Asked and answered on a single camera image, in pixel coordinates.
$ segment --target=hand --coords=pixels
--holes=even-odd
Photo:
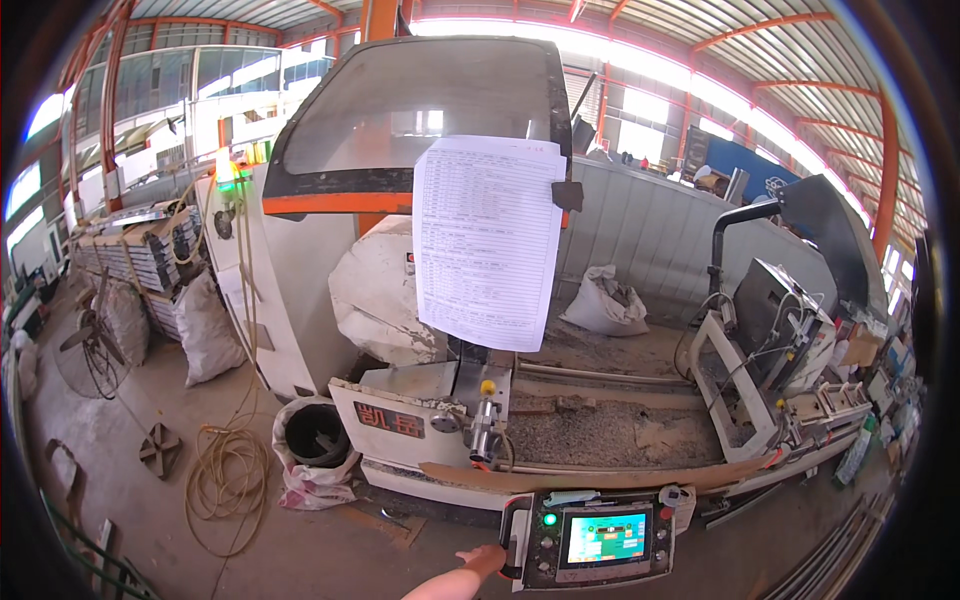
[[[473,548],[469,552],[457,552],[456,556],[463,559],[466,564],[477,561],[487,565],[491,572],[500,570],[507,562],[507,551],[496,543],[486,543]]]

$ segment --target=metal wall panel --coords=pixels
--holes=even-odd
[[[584,185],[584,211],[571,213],[561,233],[554,298],[577,294],[587,267],[613,264],[617,278],[636,288],[655,322],[684,324],[707,297],[707,263],[713,224],[733,206],[673,181],[617,164],[575,157],[573,178]],[[809,292],[836,286],[823,257],[769,221],[727,228],[724,283],[728,293],[746,275],[753,257],[783,265]]]

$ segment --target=cardboard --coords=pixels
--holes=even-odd
[[[878,338],[867,330],[864,324],[858,323],[850,336],[850,347],[840,360],[841,367],[860,366],[866,369],[874,364],[876,352],[883,346],[883,339]]]
[[[509,493],[541,490],[635,490],[660,488],[668,484],[693,486],[697,490],[712,490],[762,470],[775,457],[776,453],[770,453],[740,463],[700,468],[620,470],[602,473],[568,471],[556,475],[484,471],[437,463],[420,463],[420,470],[428,477],[447,483]]]

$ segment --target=yellow hose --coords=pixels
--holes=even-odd
[[[203,241],[203,232],[206,231],[206,215],[210,206],[210,195],[213,190],[214,182],[210,183],[206,193],[206,203],[204,204],[204,226],[201,229],[201,237],[197,243],[197,248],[191,253],[192,260],[196,256],[197,249]],[[253,284],[253,254],[250,242],[250,217],[248,214],[249,205],[247,204],[247,195],[243,184],[240,184],[240,193],[243,202],[238,206],[238,215],[243,218],[243,236],[246,237],[246,254],[244,257],[244,244],[241,242],[241,228],[236,231],[237,253],[240,258],[241,289],[243,291],[244,315],[247,319],[248,339],[251,341],[251,355],[253,369],[251,373],[250,385],[247,391],[233,412],[233,416],[223,427],[211,426],[205,424],[197,432],[196,449],[197,461],[191,466],[187,475],[186,485],[183,494],[183,511],[186,515],[187,527],[194,539],[207,552],[220,558],[229,558],[240,554],[250,545],[256,531],[260,528],[263,520],[264,509],[267,503],[267,481],[270,476],[271,460],[267,451],[267,446],[260,440],[260,437],[248,428],[254,415],[263,415],[258,413],[259,386],[256,382],[256,302],[248,302],[247,288],[250,286],[251,294],[255,294]],[[186,197],[184,193],[180,203]],[[249,413],[241,413],[247,401],[253,395],[253,408]],[[213,436],[213,440],[201,450],[202,434]],[[210,548],[197,533],[194,527],[194,519],[201,521],[219,521],[224,519],[236,518],[240,516],[240,525],[237,528],[236,536],[226,552],[221,552]],[[247,519],[253,516],[252,527],[247,529],[247,535],[241,540],[241,533]]]

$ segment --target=paper sheet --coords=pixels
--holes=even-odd
[[[543,341],[563,211],[550,184],[566,158],[552,142],[458,135],[414,168],[420,321],[488,348]]]

